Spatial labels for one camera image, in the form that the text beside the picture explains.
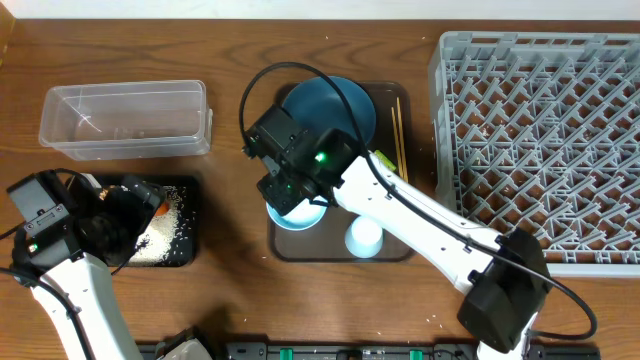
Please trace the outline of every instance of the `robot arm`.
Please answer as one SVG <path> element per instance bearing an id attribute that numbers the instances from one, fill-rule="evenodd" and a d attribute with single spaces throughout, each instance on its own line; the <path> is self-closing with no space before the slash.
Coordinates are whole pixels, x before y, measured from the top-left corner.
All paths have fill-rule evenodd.
<path id="1" fill-rule="evenodd" d="M 75 307 L 94 359 L 142 359 L 118 308 L 111 272 L 104 262 L 84 253 L 67 259 L 40 277 Z M 41 287 L 33 297 L 53 321 L 69 359 L 84 359 L 78 334 L 60 302 Z"/>
<path id="2" fill-rule="evenodd" d="M 402 196 L 410 199 L 425 213 L 465 237 L 495 250 L 499 249 L 500 246 L 496 243 L 496 239 L 501 235 L 499 232 L 451 212 L 387 169 L 377 156 L 370 156 L 378 172 L 393 184 Z M 358 157 L 349 166 L 342 179 L 344 184 L 334 189 L 335 199 L 341 207 L 374 220 L 404 241 L 427 258 L 463 294 L 466 295 L 474 286 L 469 280 L 469 274 L 472 271 L 484 271 L 493 260 L 478 251 L 465 249 L 464 244 L 416 215 L 394 197 L 388 196 L 363 157 Z M 527 350 L 526 333 L 535 317 L 536 314 L 522 330 L 520 341 L 513 350 L 503 354 L 481 342 L 477 352 L 478 360 L 521 360 Z"/>
<path id="3" fill-rule="evenodd" d="M 548 277 L 537 239 L 518 229 L 504 236 L 452 213 L 367 153 L 374 173 L 367 159 L 359 156 L 361 144 L 348 134 L 338 129 L 318 134 L 300 128 L 278 105 L 244 135 L 245 152 L 259 157 L 269 171 L 258 182 L 258 189 L 280 215 L 303 199 L 322 196 L 331 205 L 376 221 L 431 261 L 466 295 L 458 320 L 496 350 L 484 350 L 484 359 L 500 359 L 498 353 L 509 354 L 507 359 L 521 358 L 523 334 L 550 286 L 496 262 L 489 254 L 493 251 Z M 473 249 L 476 246 L 485 251 Z"/>
<path id="4" fill-rule="evenodd" d="M 73 181 L 64 186 L 57 172 L 72 173 L 82 186 L 74 187 Z M 123 177 L 122 186 L 102 189 L 90 175 L 59 169 L 30 175 L 7 191 L 26 223 L 16 232 L 12 270 L 4 272 L 20 275 L 18 281 L 31 288 L 67 356 L 142 359 L 118 308 L 106 263 L 121 264 L 132 255 L 138 235 L 165 200 L 164 190 L 133 176 Z M 35 279 L 49 285 L 73 312 L 67 313 L 66 304 L 36 286 Z M 176 345 L 166 349 L 165 358 L 211 360 L 198 340 Z"/>

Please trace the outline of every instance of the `gray dish rack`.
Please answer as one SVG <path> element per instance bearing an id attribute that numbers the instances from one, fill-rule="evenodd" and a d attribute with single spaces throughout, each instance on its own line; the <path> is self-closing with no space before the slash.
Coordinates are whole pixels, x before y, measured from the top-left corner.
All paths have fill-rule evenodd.
<path id="1" fill-rule="evenodd" d="M 640 35 L 447 32 L 429 75 L 441 203 L 552 275 L 640 276 Z"/>

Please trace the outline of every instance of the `wooden chopstick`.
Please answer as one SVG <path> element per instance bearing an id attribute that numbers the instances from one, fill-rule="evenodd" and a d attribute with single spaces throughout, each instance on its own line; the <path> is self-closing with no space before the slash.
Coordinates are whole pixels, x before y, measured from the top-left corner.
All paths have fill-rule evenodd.
<path id="1" fill-rule="evenodd" d="M 402 151 L 402 168 L 404 169 L 404 176 L 403 179 L 406 182 L 409 182 L 409 174 L 407 171 L 407 157 L 405 155 L 405 151 L 404 151 L 404 132 L 402 131 L 402 112 L 400 111 L 400 98 L 397 97 L 396 98 L 396 102 L 398 105 L 398 131 L 399 131 L 399 137 L 400 137 L 400 151 Z"/>
<path id="2" fill-rule="evenodd" d="M 398 157 L 398 175 L 404 179 L 404 171 L 402 171 L 402 153 L 400 152 L 400 143 L 398 142 L 398 124 L 396 123 L 396 111 L 391 108 L 391 119 L 393 119 L 393 140 L 396 143 L 396 155 Z"/>

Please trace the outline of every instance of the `plastic storage box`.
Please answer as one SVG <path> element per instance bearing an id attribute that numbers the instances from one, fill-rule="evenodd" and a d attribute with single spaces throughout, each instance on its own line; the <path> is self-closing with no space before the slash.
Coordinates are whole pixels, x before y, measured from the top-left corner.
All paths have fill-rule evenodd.
<path id="1" fill-rule="evenodd" d="M 45 98 L 40 144 L 74 160 L 199 155 L 211 118 L 201 81 L 59 86 Z"/>

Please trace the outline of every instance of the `wooden table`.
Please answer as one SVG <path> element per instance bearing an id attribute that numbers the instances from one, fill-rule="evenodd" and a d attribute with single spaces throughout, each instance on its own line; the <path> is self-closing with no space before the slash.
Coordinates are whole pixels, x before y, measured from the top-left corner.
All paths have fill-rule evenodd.
<path id="1" fill-rule="evenodd" d="M 408 153 L 417 186 L 433 194 L 433 125 L 428 116 L 427 64 L 448 30 L 640 32 L 640 23 L 504 21 L 18 21 L 0 69 L 0 188 L 51 167 L 78 171 L 192 174 L 203 184 L 201 252 L 183 268 L 126 268 L 114 278 L 133 337 L 158 341 L 192 325 L 210 337 L 267 335 L 271 340 L 433 343 L 469 339 L 456 320 L 462 295 L 430 263 L 290 264 L 266 244 L 267 215 L 255 189 L 262 165 L 240 152 L 237 109 L 247 82 L 264 66 L 306 62 L 355 80 L 391 80 L 411 97 Z M 250 97 L 255 119 L 299 71 L 267 77 Z M 56 85 L 199 79 L 215 113 L 213 148 L 205 156 L 74 162 L 38 144 L 46 91 Z M 21 218 L 0 193 L 0 229 Z M 0 242 L 0 266 L 11 261 Z M 640 282 L 566 280 L 593 307 L 593 341 L 607 360 L 640 351 Z M 536 328 L 575 333 L 587 321 L 552 292 Z M 64 358 L 49 318 L 30 291 L 0 278 L 0 357 Z"/>

